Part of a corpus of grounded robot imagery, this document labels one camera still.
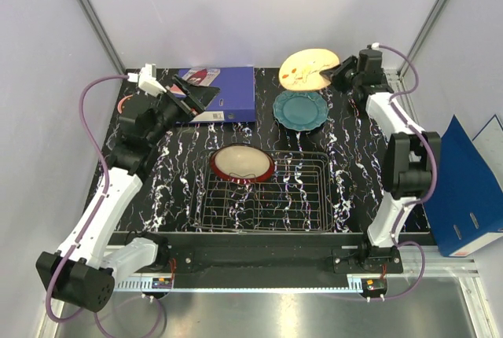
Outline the beige painted plate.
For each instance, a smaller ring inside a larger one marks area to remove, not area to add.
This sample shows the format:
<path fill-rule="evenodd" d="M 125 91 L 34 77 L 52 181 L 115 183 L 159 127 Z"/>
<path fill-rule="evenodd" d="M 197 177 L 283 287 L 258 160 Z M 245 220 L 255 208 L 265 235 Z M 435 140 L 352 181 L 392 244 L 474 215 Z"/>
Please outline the beige painted plate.
<path fill-rule="evenodd" d="M 321 75 L 321 71 L 339 64 L 339 57 L 331 50 L 319 48 L 300 50 L 283 62 L 278 79 L 286 90 L 295 92 L 322 90 L 330 82 Z"/>

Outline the teal scalloped plate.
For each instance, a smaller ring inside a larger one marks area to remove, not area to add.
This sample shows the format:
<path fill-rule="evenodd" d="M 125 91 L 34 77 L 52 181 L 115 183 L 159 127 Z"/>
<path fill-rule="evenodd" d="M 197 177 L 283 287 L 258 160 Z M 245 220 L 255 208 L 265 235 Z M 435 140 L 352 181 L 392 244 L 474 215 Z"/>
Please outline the teal scalloped plate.
<path fill-rule="evenodd" d="M 318 92 L 285 91 L 275 98 L 273 114 L 286 129 L 303 132 L 320 127 L 328 118 L 329 107 Z"/>

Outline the pink plastic cup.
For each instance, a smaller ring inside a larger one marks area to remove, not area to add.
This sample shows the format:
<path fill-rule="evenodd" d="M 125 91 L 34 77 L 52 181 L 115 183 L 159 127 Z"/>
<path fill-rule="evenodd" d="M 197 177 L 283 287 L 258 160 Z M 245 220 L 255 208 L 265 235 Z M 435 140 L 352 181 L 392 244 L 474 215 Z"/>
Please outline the pink plastic cup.
<path fill-rule="evenodd" d="M 123 113 L 123 107 L 124 105 L 133 97 L 133 94 L 127 95 L 123 97 L 117 104 L 116 108 L 119 114 Z"/>

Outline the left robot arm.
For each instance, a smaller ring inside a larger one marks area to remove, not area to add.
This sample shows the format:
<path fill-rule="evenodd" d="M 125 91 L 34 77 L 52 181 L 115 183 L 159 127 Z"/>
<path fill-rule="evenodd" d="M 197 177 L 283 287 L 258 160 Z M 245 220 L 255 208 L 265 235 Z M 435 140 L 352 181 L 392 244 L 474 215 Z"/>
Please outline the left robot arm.
<path fill-rule="evenodd" d="M 46 313 L 54 299 L 91 312 L 102 310 L 116 284 L 138 270 L 164 270 L 171 261 L 167 239 L 139 233 L 111 255 L 105 249 L 130 202 L 141 190 L 159 157 L 158 143 L 179 123 L 203 113 L 218 96 L 214 86 L 197 86 L 179 75 L 171 79 L 184 97 L 156 79 L 136 77 L 140 94 L 126 101 L 108 157 L 100 156 L 103 178 L 81 219 L 53 252 L 42 252 L 35 267 L 46 290 Z"/>

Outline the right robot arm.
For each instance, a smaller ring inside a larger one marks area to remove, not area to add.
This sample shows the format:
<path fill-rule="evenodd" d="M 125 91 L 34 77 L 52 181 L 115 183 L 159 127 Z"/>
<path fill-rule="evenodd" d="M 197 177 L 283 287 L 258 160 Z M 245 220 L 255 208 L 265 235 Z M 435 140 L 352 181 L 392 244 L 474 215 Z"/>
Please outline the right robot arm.
<path fill-rule="evenodd" d="M 355 250 L 332 254 L 334 270 L 342 274 L 401 273 L 400 231 L 414 207 L 431 197 L 437 183 L 441 138 L 425 131 L 396 102 L 400 94 L 388 84 L 382 51 L 381 45 L 373 43 L 321 72 L 336 90 L 353 95 L 358 109 L 376 121 L 387 139 L 380 163 L 384 195 L 376 217 Z"/>

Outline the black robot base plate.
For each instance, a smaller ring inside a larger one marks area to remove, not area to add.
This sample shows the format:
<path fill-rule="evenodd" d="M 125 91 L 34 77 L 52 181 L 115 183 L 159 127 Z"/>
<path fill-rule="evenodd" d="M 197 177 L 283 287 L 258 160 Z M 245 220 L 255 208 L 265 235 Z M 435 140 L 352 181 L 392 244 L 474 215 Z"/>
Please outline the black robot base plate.
<path fill-rule="evenodd" d="M 176 262 L 174 287 L 344 288 L 347 275 L 403 272 L 399 251 L 361 233 L 160 233 Z"/>

